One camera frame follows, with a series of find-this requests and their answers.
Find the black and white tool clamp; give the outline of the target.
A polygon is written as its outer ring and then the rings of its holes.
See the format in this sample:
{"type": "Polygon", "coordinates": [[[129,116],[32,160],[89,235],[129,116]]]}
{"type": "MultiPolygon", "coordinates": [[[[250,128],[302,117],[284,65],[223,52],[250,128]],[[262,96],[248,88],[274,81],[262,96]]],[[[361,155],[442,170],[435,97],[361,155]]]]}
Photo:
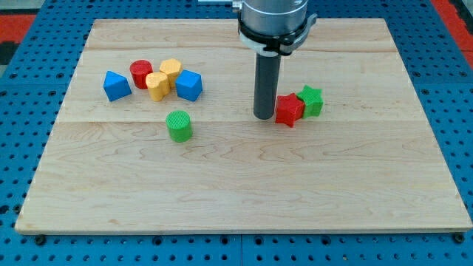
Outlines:
{"type": "Polygon", "coordinates": [[[312,14],[295,30],[284,35],[263,35],[262,33],[257,33],[244,25],[241,19],[239,19],[239,38],[245,46],[259,55],[265,57],[288,56],[305,42],[317,18],[316,13],[312,14]]]}

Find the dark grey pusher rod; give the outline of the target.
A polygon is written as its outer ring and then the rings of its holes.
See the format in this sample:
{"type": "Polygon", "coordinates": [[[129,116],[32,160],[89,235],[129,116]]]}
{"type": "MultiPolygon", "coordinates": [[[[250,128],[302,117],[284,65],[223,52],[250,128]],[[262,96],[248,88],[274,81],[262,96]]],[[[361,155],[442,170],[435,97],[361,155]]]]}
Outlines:
{"type": "Polygon", "coordinates": [[[253,114],[260,120],[273,117],[281,56],[256,55],[253,114]]]}

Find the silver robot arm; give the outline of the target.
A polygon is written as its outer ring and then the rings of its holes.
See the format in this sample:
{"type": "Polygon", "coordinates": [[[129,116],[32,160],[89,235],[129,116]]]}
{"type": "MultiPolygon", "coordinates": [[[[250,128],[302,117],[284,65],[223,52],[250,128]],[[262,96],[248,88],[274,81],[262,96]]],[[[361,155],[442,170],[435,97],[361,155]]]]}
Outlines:
{"type": "Polygon", "coordinates": [[[253,114],[273,117],[281,59],[307,39],[318,16],[307,15],[307,0],[227,1],[237,15],[240,41],[256,54],[253,114]]]}

